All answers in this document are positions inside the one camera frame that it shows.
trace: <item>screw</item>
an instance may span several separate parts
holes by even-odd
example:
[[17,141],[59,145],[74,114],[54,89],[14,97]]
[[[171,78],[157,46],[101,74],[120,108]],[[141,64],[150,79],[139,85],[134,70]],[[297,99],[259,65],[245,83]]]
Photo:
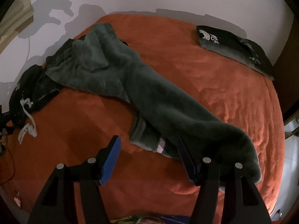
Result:
[[87,160],[88,163],[95,163],[97,160],[94,157],[91,157]]
[[204,157],[202,160],[205,163],[210,163],[212,161],[209,157]]
[[238,168],[238,169],[241,169],[243,167],[243,165],[241,163],[237,162],[235,164],[235,167]]
[[63,163],[60,163],[56,166],[57,169],[63,169],[64,168],[64,164]]

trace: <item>white strap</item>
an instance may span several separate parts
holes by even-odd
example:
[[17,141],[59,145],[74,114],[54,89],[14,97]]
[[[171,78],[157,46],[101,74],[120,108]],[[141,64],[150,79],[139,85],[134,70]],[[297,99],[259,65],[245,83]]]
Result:
[[33,105],[33,102],[30,101],[30,99],[25,99],[25,100],[21,100],[20,101],[21,105],[22,105],[22,108],[24,110],[24,113],[30,118],[30,120],[32,121],[34,127],[27,123],[23,129],[21,129],[20,133],[19,133],[19,136],[18,136],[18,141],[20,144],[22,144],[22,141],[23,141],[23,138],[24,138],[24,135],[26,134],[26,132],[28,131],[28,133],[30,135],[32,135],[33,137],[36,137],[37,136],[37,130],[36,130],[36,124],[35,124],[35,121],[33,119],[33,117],[26,111],[26,109],[24,108],[24,105],[27,104],[29,106],[29,108],[32,107]]

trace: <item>white floor tile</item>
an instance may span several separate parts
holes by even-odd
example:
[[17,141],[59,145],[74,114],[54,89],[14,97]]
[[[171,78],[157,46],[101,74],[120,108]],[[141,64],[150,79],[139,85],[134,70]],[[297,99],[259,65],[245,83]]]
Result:
[[286,158],[299,162],[299,137],[291,136],[286,139]]
[[285,158],[281,186],[272,217],[278,209],[281,209],[282,217],[291,209],[299,195],[298,179],[299,163]]

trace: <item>black folded shirt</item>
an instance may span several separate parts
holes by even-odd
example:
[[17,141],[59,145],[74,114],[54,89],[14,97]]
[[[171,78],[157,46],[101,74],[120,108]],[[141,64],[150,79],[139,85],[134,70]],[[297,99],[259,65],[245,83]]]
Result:
[[257,43],[209,26],[196,26],[196,30],[202,48],[236,60],[274,80],[273,66]]

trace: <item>bed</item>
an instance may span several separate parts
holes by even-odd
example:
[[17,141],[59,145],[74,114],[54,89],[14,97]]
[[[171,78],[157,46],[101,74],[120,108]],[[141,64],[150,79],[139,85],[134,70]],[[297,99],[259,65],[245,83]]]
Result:
[[[269,213],[279,192],[284,163],[284,129],[272,82],[239,62],[199,46],[195,25],[171,18],[112,14],[117,36],[140,53],[142,61],[186,91],[221,120],[243,129],[254,142],[263,178],[257,184]],[[76,38],[86,34],[86,29]],[[10,200],[20,193],[23,209],[32,210],[47,178],[58,163],[80,164],[119,135],[122,148],[111,180],[101,195],[111,220],[132,214],[190,216],[199,188],[187,178],[180,161],[141,149],[129,142],[134,106],[110,97],[63,88],[34,113],[38,135],[16,130],[9,138],[14,159],[12,180],[2,185]],[[0,179],[13,174],[6,154]],[[85,223],[75,184],[79,223]],[[219,192],[215,223],[220,223],[224,194]]]

